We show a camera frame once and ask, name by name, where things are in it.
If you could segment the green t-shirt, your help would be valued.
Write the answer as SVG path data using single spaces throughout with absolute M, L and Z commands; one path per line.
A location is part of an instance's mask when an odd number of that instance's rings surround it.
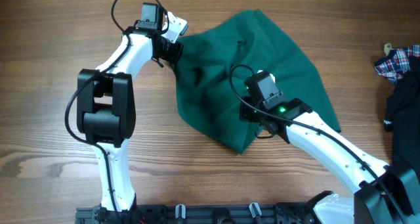
M 244 11 L 202 34 L 179 39 L 182 56 L 173 71 L 177 108 L 191 127 L 242 154 L 255 140 L 257 124 L 239 119 L 239 96 L 252 73 L 270 72 L 287 99 L 298 98 L 341 131 L 313 63 L 262 11 Z

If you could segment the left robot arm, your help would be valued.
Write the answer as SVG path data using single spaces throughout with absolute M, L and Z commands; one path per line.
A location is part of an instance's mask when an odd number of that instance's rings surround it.
M 123 30 L 111 57 L 94 70 L 83 69 L 71 102 L 77 104 L 77 128 L 82 142 L 91 145 L 102 185 L 99 209 L 113 219 L 135 208 L 128 145 L 136 124 L 133 80 L 151 60 L 177 63 L 182 52 L 178 38 L 188 28 L 159 4 L 144 3 L 140 19 Z

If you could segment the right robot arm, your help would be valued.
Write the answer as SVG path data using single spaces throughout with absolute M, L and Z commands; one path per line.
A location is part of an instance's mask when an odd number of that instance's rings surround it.
M 419 181 L 406 165 L 392 166 L 346 140 L 300 99 L 287 101 L 267 71 L 245 81 L 240 119 L 255 122 L 315 158 L 352 193 L 324 191 L 303 208 L 304 223 L 418 223 Z

